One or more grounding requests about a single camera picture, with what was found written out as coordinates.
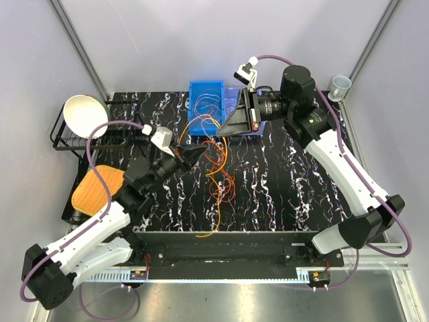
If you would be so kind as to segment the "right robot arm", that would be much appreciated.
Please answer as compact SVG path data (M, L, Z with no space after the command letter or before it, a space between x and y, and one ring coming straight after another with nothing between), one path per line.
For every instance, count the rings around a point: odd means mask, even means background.
M387 231L405 207L399 195L388 195L362 168L345 146L336 115L314 103L316 83L299 65L284 69L280 89L258 95L255 63L242 64L234 73L245 88L235 109L218 129L221 137L256 132L263 121L283 119L287 133L310 153L339 187L352 216L323 229L306 242L307 263L319 266L341 248L356 250Z

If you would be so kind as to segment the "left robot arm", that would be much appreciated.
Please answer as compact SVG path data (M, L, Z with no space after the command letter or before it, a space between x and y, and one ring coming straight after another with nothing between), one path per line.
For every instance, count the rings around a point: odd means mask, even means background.
M203 145L172 144L157 162L139 156L129 163L123 184L101 210L63 238L24 255L21 299L25 291L46 310L61 305L91 276L116 264L136 266L145 256L144 242L132 231L154 203L156 192L177 171L189 172L205 153Z

